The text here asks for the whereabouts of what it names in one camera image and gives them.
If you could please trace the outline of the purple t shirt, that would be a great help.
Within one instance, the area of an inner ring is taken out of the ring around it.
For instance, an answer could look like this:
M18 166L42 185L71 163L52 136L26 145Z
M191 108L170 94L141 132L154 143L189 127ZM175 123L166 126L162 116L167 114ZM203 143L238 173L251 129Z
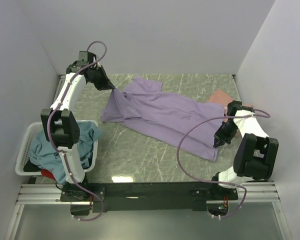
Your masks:
M214 134L225 109L217 103L199 103L173 92L162 82L137 76L123 90L110 93L101 120L120 123L138 133L215 162Z

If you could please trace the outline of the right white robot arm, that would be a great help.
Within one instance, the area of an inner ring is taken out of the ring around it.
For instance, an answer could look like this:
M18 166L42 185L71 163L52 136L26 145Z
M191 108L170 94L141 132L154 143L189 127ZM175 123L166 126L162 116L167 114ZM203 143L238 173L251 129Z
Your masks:
M268 180L273 173L279 141L261 128L253 109L236 110L228 113L227 118L214 134L213 146L229 145L237 132L242 139L233 166L217 174L218 185L234 189L245 182Z

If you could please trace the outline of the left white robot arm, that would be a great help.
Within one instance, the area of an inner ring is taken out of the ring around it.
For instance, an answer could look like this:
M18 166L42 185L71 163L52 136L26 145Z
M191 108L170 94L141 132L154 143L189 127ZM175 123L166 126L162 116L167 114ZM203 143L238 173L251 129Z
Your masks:
M73 111L87 83L94 84L99 91L115 88L98 60L87 65L77 61L68 66L64 84L54 103L40 113L45 137L59 154L65 181L69 184L77 185L86 178L78 151L80 128Z

